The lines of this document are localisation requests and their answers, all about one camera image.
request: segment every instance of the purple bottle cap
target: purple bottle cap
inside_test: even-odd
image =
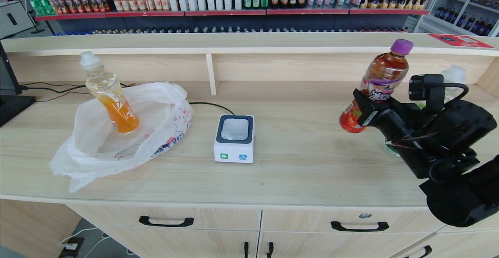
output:
[[[396,39],[393,43],[390,50],[392,52],[396,52],[401,55],[408,55],[412,48],[414,47],[414,43],[406,39]]]

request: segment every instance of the red shelf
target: red shelf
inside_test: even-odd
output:
[[[353,8],[350,14],[420,14],[428,15],[430,12],[422,9],[397,9],[397,8]]]
[[[186,11],[186,16],[209,16],[209,15],[265,15],[265,9],[241,9],[229,11]]]
[[[184,16],[183,11],[110,11],[106,17]]]
[[[105,12],[92,12],[92,13],[72,13],[72,14],[55,14],[36,16],[36,21],[44,20],[62,20],[62,19],[84,19],[84,18],[105,18]]]
[[[348,14],[348,9],[268,9],[267,14]]]

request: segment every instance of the red sign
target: red sign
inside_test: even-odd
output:
[[[487,45],[484,42],[475,40],[470,36],[463,35],[444,35],[444,34],[429,34],[433,38],[437,38],[442,42],[454,46],[454,47],[483,47],[483,48],[494,48],[493,46]]]

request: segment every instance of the white plastic bag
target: white plastic bag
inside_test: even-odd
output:
[[[168,151],[189,128],[193,110],[186,101],[187,92],[177,84],[150,83],[124,88],[123,93],[140,119],[140,129],[132,137],[116,133],[97,99],[78,107],[71,137],[50,162],[54,175],[72,178],[70,193]]]

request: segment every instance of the black handle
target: black handle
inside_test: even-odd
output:
[[[425,253],[423,254],[423,256],[419,257],[419,258],[425,258],[426,256],[430,255],[430,253],[433,251],[432,247],[431,246],[425,246]]]
[[[331,222],[331,228],[337,230],[337,231],[361,231],[361,232],[366,232],[366,231],[385,231],[386,229],[390,228],[388,226],[387,222],[378,222],[378,228],[369,228],[369,229],[362,229],[362,228],[345,228],[342,226],[342,223],[338,221],[332,221]]]
[[[184,221],[178,225],[169,225],[169,224],[154,224],[149,221],[149,216],[142,215],[139,218],[139,223],[142,223],[146,226],[158,226],[158,227],[188,227],[194,224],[194,218],[188,217],[184,219]]]
[[[273,252],[274,252],[274,243],[269,242],[269,253],[267,253],[267,258],[271,258]]]
[[[244,258],[248,258],[248,249],[250,249],[250,243],[245,242],[244,243]]]

